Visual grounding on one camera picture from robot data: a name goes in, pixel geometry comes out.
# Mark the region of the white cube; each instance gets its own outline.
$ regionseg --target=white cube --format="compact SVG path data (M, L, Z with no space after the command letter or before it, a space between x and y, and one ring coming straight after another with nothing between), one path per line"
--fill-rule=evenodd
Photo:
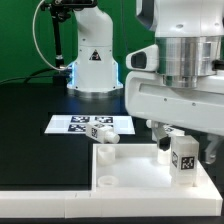
M199 143L192 136L176 136L171 141L170 175L177 185L193 186L197 175Z

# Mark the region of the silver cylinder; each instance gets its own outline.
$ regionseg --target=silver cylinder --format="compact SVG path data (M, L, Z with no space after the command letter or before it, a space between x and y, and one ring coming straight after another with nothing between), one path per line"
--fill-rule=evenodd
M164 84L196 88L199 76L215 75L213 61L220 59L222 37L156 38L158 73Z

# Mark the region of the black cable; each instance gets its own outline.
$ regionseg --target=black cable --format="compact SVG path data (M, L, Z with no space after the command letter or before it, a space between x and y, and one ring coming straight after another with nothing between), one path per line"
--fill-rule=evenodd
M120 2L121 2L121 24L122 24L123 39L124 39L126 54L129 54L127 33L126 33L125 20L124 20L124 0L120 0Z
M33 76L37 76L41 73L45 73L45 72L49 72L49 71L54 71L54 69L53 68L44 68L39 71L36 71L36 72L32 73L31 75L29 75L28 78L26 78L23 83L27 84L30 81L30 79L32 79Z
M7 82L12 82L12 81L17 81L17 80L23 80L23 79L28 79L28 78L31 78L31 79L42 79L42 78L52 78L53 75L45 75L45 76L34 76L34 77L16 77L16 78L12 78L12 79L5 79L5 80L2 80L0 81L0 85L3 85ZM69 75L57 75L57 77L66 77L66 78L69 78L70 76Z

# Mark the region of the warning label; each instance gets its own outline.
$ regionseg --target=warning label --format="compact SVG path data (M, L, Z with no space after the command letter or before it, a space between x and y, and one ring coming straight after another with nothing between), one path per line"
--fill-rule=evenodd
M97 50L95 50L89 59L90 61L101 61L100 55Z

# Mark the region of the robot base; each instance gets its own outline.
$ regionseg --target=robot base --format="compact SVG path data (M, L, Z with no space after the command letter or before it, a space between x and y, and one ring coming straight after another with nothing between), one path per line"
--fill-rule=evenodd
M177 187L157 153L156 144L95 144L91 191L1 191L0 218L221 215L222 198L200 163L195 185Z
M124 94L124 90L123 88L120 88L108 92L83 92L77 89L67 89L67 93L69 95L85 99L106 99L114 96L122 96Z

